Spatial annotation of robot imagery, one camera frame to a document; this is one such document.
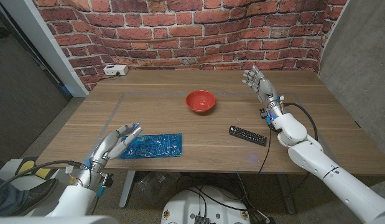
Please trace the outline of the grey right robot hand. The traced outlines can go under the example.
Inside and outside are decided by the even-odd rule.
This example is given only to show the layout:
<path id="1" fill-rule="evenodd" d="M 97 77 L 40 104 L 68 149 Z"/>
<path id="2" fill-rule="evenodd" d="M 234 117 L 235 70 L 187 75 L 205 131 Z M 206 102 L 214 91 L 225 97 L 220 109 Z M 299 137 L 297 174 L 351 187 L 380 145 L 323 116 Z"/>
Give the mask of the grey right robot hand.
<path id="1" fill-rule="evenodd" d="M 282 115 L 281 104 L 275 87 L 257 66 L 253 65 L 252 69 L 245 70 L 243 77 L 242 82 L 257 94 L 259 101 L 270 117 L 275 119 Z"/>

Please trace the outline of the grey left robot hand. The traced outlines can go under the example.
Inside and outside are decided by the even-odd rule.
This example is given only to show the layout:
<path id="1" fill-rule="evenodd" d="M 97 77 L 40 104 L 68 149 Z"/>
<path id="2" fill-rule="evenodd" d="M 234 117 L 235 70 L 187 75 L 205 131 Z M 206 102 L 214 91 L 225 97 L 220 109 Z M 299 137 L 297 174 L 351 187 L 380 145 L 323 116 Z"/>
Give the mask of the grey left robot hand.
<path id="1" fill-rule="evenodd" d="M 109 160 L 119 157 L 141 133 L 139 123 L 126 124 L 106 135 L 85 161 L 92 172 L 101 172 Z"/>

